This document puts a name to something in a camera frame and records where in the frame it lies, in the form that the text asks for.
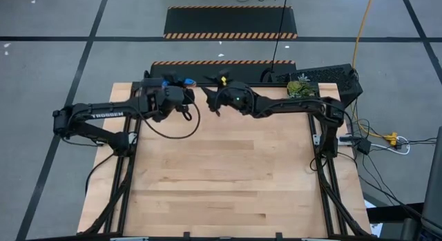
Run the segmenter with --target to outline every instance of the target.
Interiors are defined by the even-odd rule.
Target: yellow object
[[[222,85],[223,86],[227,86],[227,78],[226,77],[221,77],[221,81],[222,81]]]
[[[367,15],[368,15],[370,6],[372,5],[372,1],[373,0],[368,0],[367,9],[365,9],[364,17],[362,18],[361,26],[359,28],[358,36],[356,38],[356,43],[354,44],[353,62],[352,62],[352,67],[353,68],[356,67],[356,54],[358,53],[359,39],[360,39],[360,37],[362,35],[362,31],[364,30],[365,20],[367,19]],[[356,118],[356,121],[358,122],[358,126],[359,126],[359,128],[362,131],[364,131],[365,133],[367,133],[368,135],[371,135],[373,137],[381,137],[381,138],[389,141],[390,142],[390,146],[396,146],[398,133],[393,132],[391,135],[378,135],[376,133],[371,133],[369,130],[365,129],[361,125],[361,123],[359,122],[358,117],[355,114],[354,108],[352,110],[353,110],[353,117]]]
[[[361,37],[362,31],[364,30],[365,20],[367,19],[368,11],[370,10],[370,6],[372,5],[373,0],[368,0],[367,9],[365,9],[364,17],[362,18],[362,23],[359,28],[358,36],[356,38],[356,43],[354,44],[354,52],[353,52],[353,62],[352,67],[356,67],[356,54],[358,53],[358,45],[359,45],[359,38]]]

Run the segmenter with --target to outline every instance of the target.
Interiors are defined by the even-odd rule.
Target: black mat
[[[151,66],[151,76],[161,77],[164,73],[176,72],[179,76],[191,78],[201,86],[210,86],[211,83],[204,76],[218,74],[221,70],[228,69],[229,77],[243,81],[251,86],[269,86],[268,75],[262,77],[262,72],[271,67],[271,60],[266,61],[156,61]],[[276,74],[293,73],[296,71],[295,61],[277,60],[273,69]],[[274,86],[286,86],[279,83]]]
[[[295,39],[293,9],[282,6],[174,6],[167,11],[166,39]]]

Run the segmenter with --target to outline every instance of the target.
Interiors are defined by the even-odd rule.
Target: yellow connector
[[[221,81],[222,81],[222,85],[223,86],[227,86],[227,78],[226,77],[221,77]]]
[[[383,137],[390,142],[390,146],[397,145],[398,133],[393,132],[391,135],[384,135]]]

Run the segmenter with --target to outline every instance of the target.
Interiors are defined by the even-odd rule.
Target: metal bracket
[[[129,144],[136,144],[137,143],[137,133],[129,133]]]
[[[351,145],[353,145],[351,141],[343,142],[343,141],[340,140],[342,137],[351,137],[351,136],[352,135],[350,135],[350,134],[338,136],[337,137],[338,138],[338,145],[339,146],[351,146]],[[316,146],[320,144],[320,135],[313,134],[313,144],[316,145]]]

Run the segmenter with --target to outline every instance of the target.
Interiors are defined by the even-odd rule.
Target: black floor tape line
[[[410,0],[403,0],[403,3],[405,4],[405,7],[407,8],[408,14],[410,14],[410,17],[413,21],[414,27],[416,28],[416,30],[419,34],[419,37],[427,40],[427,35],[423,31],[422,25],[419,22],[415,11],[413,10]],[[436,71],[439,81],[442,83],[442,67],[439,62],[439,59],[437,59],[436,54],[434,54],[433,47],[431,47],[431,44],[428,41],[423,41],[423,46],[425,47],[425,51],[427,51],[428,58],[430,58],[431,64],[433,65],[433,68]]]
[[[168,42],[183,41],[183,39],[166,39],[164,37],[0,37],[0,41],[114,41],[114,42]],[[186,41],[274,41],[273,39],[186,39]],[[297,37],[285,39],[290,42],[355,42],[355,37]],[[442,37],[361,37],[361,43],[416,43],[416,42],[442,42]]]
[[[97,34],[98,26],[100,21],[102,20],[104,8],[106,7],[107,1],[108,0],[102,0],[102,2],[100,3],[89,37],[94,37]],[[73,79],[68,96],[66,98],[65,106],[72,104],[72,102],[74,101],[75,93],[77,92],[81,76],[83,75],[83,70],[84,67],[86,66],[90,49],[92,48],[92,43],[93,43],[93,38],[90,38],[86,43],[83,55],[81,56],[81,59],[77,67],[77,72],[75,73],[75,77]],[[26,237],[28,236],[29,228],[30,225],[32,224],[32,219],[34,218],[35,211],[37,210],[37,206],[41,199],[41,194],[43,193],[46,181],[48,179],[49,171],[54,161],[55,153],[57,152],[59,143],[60,143],[60,138],[54,136],[50,143],[48,153],[46,154],[43,167],[41,168],[40,175],[38,177],[37,183],[34,188],[34,192],[32,193],[31,199],[29,201],[28,208],[26,209],[25,215],[21,222],[20,229],[16,238],[16,240],[18,241],[25,240]]]

